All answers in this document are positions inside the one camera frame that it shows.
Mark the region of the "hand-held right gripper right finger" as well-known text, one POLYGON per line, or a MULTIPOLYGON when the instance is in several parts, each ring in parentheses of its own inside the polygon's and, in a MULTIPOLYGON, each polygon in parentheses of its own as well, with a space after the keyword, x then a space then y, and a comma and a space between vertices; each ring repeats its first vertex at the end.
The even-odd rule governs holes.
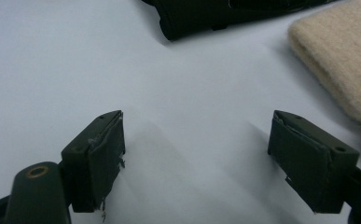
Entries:
POLYGON ((344 203, 345 179, 359 153, 305 118, 273 112, 268 154, 285 181, 315 213, 337 214, 344 203))

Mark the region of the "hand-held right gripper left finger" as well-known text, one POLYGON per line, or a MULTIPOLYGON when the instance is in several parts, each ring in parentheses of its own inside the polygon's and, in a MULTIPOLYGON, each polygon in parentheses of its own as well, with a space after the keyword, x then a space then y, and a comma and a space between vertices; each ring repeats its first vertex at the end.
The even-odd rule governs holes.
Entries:
POLYGON ((123 112, 93 120, 62 151, 62 168, 70 177, 70 204, 77 213, 101 208, 112 190, 125 154, 123 112))

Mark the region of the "black glove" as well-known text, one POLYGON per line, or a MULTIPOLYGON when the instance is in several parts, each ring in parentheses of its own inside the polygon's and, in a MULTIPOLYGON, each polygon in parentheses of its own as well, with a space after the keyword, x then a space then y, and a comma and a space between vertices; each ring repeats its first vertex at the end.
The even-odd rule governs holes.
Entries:
POLYGON ((337 0, 142 0, 160 16, 168 40, 229 25, 261 21, 329 4, 337 0))

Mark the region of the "beige fleece glove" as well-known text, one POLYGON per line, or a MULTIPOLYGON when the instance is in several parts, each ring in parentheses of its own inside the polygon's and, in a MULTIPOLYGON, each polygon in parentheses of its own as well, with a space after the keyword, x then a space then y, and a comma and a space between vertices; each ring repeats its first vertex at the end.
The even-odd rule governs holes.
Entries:
POLYGON ((288 40, 345 113, 361 122, 361 0, 295 21, 288 40))

